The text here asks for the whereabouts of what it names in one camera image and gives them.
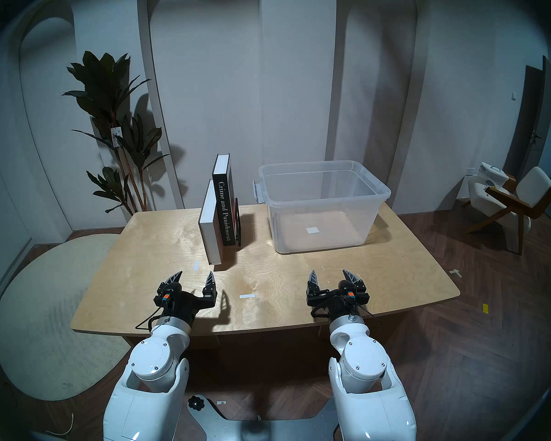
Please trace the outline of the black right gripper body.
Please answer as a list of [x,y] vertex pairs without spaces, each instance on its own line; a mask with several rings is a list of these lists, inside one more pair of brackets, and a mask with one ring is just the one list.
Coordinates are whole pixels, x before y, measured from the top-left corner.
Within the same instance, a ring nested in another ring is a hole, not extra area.
[[312,307],[310,315],[313,318],[326,318],[332,323],[342,316],[355,317],[357,307],[367,304],[368,301],[365,283],[363,286],[354,286],[346,280],[341,280],[336,289],[320,289],[319,292],[308,292],[307,283],[307,305]]

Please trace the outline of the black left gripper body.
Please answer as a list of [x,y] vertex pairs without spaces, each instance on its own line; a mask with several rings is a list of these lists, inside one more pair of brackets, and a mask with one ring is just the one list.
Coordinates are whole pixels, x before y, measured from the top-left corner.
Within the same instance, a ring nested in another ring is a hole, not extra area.
[[191,328],[196,315],[200,310],[215,307],[217,296],[194,296],[192,293],[181,289],[179,282],[165,285],[162,283],[158,288],[154,303],[162,308],[162,316],[175,317]]

